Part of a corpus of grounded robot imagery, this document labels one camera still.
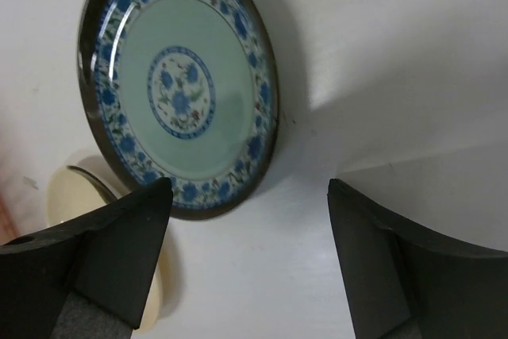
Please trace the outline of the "cream plate with black motif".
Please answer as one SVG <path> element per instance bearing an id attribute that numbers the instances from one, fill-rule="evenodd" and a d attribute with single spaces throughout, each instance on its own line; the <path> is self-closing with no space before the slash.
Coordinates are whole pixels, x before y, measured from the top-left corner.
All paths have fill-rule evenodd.
<path id="1" fill-rule="evenodd" d="M 55 170 L 46 190 L 45 220 L 48 227 L 59 225 L 106 206 L 129 193 L 122 185 L 85 160 L 68 163 Z M 141 324 L 135 334 L 153 329 L 162 316 L 164 250 L 160 251 L 156 270 L 145 304 Z"/>

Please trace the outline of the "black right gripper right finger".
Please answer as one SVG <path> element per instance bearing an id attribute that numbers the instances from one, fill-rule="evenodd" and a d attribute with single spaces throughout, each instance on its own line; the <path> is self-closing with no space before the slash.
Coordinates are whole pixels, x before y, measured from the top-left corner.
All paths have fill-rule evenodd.
<path id="1" fill-rule="evenodd" d="M 506 337 L 506 252 L 426 228 L 339 179 L 328 206 L 356 337 Z"/>

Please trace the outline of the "white pink dish rack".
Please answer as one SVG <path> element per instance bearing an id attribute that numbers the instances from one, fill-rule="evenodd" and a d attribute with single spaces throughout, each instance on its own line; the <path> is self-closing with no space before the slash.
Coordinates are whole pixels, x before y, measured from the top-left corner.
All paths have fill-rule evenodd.
<path id="1" fill-rule="evenodd" d="M 0 196 L 0 226 L 1 242 L 11 241 L 19 236 L 17 227 L 2 196 Z"/>

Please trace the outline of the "tape scrap on table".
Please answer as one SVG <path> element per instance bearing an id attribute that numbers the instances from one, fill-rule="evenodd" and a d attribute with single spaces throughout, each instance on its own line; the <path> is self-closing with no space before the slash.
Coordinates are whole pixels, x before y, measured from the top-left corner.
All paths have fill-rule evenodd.
<path id="1" fill-rule="evenodd" d="M 28 177 L 28 176 L 24 176 L 23 177 L 23 183 L 25 185 L 31 187 L 34 190 L 38 190 L 39 189 L 37 181 L 35 179 L 32 179 L 32 178 Z"/>

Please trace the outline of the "blue floral plate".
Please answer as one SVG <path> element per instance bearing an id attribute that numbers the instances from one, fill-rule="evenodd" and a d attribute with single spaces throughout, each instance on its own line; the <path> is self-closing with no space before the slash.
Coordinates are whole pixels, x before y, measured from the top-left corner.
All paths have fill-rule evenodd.
<path id="1" fill-rule="evenodd" d="M 86 0 L 77 64 L 96 144 L 130 190 L 167 177 L 173 215 L 206 220 L 256 189 L 279 84 L 252 0 Z"/>

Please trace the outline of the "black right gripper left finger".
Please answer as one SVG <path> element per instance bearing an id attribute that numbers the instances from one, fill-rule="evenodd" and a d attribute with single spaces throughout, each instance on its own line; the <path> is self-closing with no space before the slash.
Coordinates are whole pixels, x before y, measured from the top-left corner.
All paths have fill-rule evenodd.
<path id="1" fill-rule="evenodd" d="M 150 185 L 1 247 L 3 338 L 129 338 L 140 327 L 172 205 Z"/>

